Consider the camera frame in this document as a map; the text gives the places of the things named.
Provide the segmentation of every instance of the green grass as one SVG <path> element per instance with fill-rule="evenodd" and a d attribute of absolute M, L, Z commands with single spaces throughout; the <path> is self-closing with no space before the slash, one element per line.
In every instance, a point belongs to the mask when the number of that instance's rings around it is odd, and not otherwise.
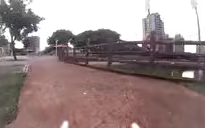
<path fill-rule="evenodd" d="M 0 128 L 16 118 L 24 79 L 22 73 L 8 73 L 0 77 Z"/>

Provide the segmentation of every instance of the high-rise building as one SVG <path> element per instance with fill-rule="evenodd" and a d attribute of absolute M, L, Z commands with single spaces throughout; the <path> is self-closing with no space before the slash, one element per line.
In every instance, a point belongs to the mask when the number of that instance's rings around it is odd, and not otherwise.
<path fill-rule="evenodd" d="M 40 37 L 38 36 L 27 37 L 24 40 L 24 47 L 29 51 L 38 53 L 40 51 Z"/>
<path fill-rule="evenodd" d="M 184 37 L 181 34 L 175 35 L 175 41 L 184 41 Z M 184 52 L 184 45 L 173 45 L 173 52 L 182 53 Z"/>
<path fill-rule="evenodd" d="M 142 20 L 143 23 L 143 39 L 147 39 L 152 31 L 155 32 L 156 40 L 163 40 L 165 38 L 164 23 L 160 18 L 159 13 L 149 14 Z"/>

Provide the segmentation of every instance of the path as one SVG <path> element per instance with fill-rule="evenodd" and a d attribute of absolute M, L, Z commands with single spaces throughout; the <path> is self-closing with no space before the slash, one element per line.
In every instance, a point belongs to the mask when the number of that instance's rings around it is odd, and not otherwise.
<path fill-rule="evenodd" d="M 11 128 L 205 128 L 205 96 L 175 83 L 32 61 Z"/>

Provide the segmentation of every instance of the pole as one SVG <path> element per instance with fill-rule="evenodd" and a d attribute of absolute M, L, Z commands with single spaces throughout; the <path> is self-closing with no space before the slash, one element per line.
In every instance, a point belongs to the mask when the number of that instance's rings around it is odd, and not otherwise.
<path fill-rule="evenodd" d="M 56 48 L 55 55 L 57 57 L 58 56 L 58 40 L 56 40 L 55 48 Z"/>
<path fill-rule="evenodd" d="M 201 41 L 200 21 L 199 21 L 199 15 L 198 15 L 197 7 L 195 7 L 195 13 L 196 13 L 196 16 L 197 16 L 197 25 L 198 25 L 198 41 Z"/>
<path fill-rule="evenodd" d="M 196 17 L 197 17 L 197 26 L 198 26 L 198 41 L 201 41 L 201 30 L 200 30 L 200 21 L 199 21 L 199 15 L 198 15 L 198 9 L 197 7 L 195 7 L 195 13 L 196 13 Z M 201 50 L 202 46 L 197 46 L 197 53 L 202 52 Z"/>

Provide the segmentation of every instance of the building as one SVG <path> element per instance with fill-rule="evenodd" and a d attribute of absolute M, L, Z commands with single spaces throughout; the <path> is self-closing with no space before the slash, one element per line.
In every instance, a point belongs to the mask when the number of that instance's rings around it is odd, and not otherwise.
<path fill-rule="evenodd" d="M 39 53 L 39 51 L 40 51 L 40 37 L 38 37 L 38 36 L 27 37 L 24 40 L 24 47 L 28 51 Z"/>
<path fill-rule="evenodd" d="M 155 32 L 156 40 L 163 40 L 165 37 L 164 23 L 159 13 L 149 14 L 142 20 L 143 23 L 143 39 L 146 40 L 152 31 Z"/>
<path fill-rule="evenodd" d="M 184 37 L 181 34 L 175 35 L 175 41 L 184 41 Z M 173 45 L 173 52 L 182 53 L 184 52 L 184 45 Z"/>

